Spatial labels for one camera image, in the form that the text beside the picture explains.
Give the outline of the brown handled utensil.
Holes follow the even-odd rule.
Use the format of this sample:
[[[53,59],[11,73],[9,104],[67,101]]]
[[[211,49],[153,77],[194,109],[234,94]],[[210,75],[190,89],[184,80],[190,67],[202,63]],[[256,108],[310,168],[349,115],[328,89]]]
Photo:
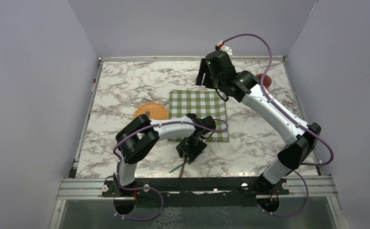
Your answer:
[[[181,166],[181,169],[180,169],[179,178],[182,178],[182,177],[183,177],[183,174],[184,174],[184,168],[185,168],[185,166],[186,166],[187,162],[188,162],[188,156],[187,156],[187,155],[185,155],[185,156],[184,156],[184,162],[183,162],[183,164],[182,164],[182,166]]]

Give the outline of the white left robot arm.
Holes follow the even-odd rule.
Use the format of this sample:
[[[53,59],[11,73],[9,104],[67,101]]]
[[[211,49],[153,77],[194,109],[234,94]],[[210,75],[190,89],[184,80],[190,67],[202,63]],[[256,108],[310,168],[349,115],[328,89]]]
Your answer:
[[[217,133],[211,116],[198,118],[188,113],[177,119],[153,120],[145,114],[137,116],[116,135],[113,153],[119,158],[115,191],[126,196],[132,191],[137,163],[144,159],[155,144],[162,140],[180,138],[176,150],[180,157],[193,162],[206,148],[207,135]]]

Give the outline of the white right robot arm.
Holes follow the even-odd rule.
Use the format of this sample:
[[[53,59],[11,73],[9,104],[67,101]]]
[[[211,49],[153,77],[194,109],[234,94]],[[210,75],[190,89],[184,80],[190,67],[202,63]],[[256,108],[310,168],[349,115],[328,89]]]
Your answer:
[[[297,169],[315,148],[321,127],[288,111],[249,71],[237,72],[228,53],[216,50],[201,59],[196,85],[221,91],[254,110],[281,136],[286,146],[259,176],[258,189],[270,194],[277,183]]]

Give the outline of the green white checkered cloth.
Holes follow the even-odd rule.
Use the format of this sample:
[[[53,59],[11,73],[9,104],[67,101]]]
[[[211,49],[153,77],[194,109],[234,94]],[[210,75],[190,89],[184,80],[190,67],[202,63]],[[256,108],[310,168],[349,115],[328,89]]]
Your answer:
[[[188,113],[196,114],[199,118],[211,116],[219,119],[218,129],[224,129],[227,121],[225,102],[215,91],[172,90],[169,93],[169,118],[177,119]]]

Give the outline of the orange woven plate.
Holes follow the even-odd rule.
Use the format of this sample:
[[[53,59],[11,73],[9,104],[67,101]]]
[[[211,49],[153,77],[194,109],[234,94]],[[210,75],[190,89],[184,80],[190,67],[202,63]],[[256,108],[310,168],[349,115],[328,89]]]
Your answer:
[[[139,115],[149,114],[150,119],[167,120],[169,119],[168,109],[160,103],[146,103],[141,105],[134,113],[133,118]]]

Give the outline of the blue handled utensil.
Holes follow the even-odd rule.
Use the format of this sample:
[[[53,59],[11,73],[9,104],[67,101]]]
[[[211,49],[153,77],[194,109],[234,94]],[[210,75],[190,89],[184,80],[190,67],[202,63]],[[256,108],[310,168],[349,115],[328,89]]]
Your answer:
[[[178,166],[174,167],[172,170],[169,171],[169,173],[173,173],[174,171],[178,170],[179,168],[182,168],[186,163],[189,164],[189,159],[186,159],[184,160],[184,162],[182,162],[181,164],[179,164]]]

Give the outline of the pink ceramic mug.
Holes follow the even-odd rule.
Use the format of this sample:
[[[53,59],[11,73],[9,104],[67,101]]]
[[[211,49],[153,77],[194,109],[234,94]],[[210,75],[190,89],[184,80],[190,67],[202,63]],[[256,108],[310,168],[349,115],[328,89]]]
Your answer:
[[[263,81],[263,85],[265,87],[265,89],[270,93],[270,86],[272,84],[272,79],[270,76],[268,75],[264,75],[263,73],[260,73],[260,74],[257,74],[256,77],[261,80],[262,78],[264,78],[264,81]]]

